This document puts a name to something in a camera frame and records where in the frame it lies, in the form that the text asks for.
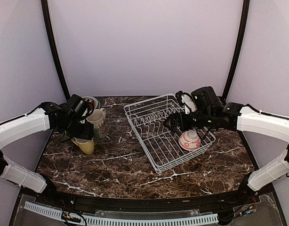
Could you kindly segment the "yellow mug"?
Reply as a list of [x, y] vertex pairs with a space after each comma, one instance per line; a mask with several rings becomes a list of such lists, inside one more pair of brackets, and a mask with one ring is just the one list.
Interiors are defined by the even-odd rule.
[[91, 140], [84, 140], [78, 138], [72, 138], [71, 141], [80, 148], [80, 150], [85, 154], [92, 154], [95, 149], [94, 141]]

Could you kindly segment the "teal patterned mug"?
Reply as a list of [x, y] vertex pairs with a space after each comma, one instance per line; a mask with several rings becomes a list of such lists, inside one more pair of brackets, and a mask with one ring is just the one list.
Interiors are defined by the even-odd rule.
[[104, 122], [106, 110], [104, 108], [95, 109], [86, 120], [94, 125], [94, 138], [103, 139], [106, 136], [106, 124]]

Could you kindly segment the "light teal plate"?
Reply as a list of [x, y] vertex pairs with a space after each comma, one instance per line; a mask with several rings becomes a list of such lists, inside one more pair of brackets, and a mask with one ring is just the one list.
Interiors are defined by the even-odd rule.
[[95, 109], [100, 109], [100, 108], [101, 108], [100, 102], [99, 102], [95, 97], [93, 97], [93, 96], [83, 96], [82, 98], [84, 98], [84, 97], [89, 97], [89, 98], [92, 98], [92, 99], [94, 100], [94, 102], [95, 102]]

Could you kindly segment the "dark red floral bowl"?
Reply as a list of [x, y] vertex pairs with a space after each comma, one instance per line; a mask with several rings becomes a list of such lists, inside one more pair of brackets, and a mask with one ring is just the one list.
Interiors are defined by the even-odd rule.
[[83, 98], [87, 104], [89, 105], [90, 109], [93, 109], [95, 107], [95, 102], [92, 98], [89, 98], [89, 97], [84, 97]]

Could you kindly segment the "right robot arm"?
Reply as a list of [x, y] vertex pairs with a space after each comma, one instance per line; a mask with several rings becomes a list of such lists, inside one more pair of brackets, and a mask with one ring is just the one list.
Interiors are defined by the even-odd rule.
[[234, 193], [238, 204], [245, 204], [252, 197], [252, 191], [289, 173], [289, 116], [257, 110], [250, 104], [225, 103], [211, 86], [191, 94], [179, 91], [175, 96], [184, 111], [172, 113], [164, 121], [164, 127], [172, 132], [207, 127], [253, 132], [287, 142], [286, 150], [278, 157], [244, 178], [240, 190]]

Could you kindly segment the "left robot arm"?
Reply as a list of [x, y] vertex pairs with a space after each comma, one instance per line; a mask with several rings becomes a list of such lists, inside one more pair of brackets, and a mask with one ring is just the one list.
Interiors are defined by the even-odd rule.
[[41, 194], [48, 204], [57, 205], [60, 194], [54, 190], [54, 183], [48, 177], [10, 160], [2, 149], [47, 130], [56, 130], [69, 138], [91, 140], [94, 126], [86, 118], [94, 109], [93, 103], [73, 94], [65, 103], [42, 102], [30, 112], [0, 122], [0, 178]]

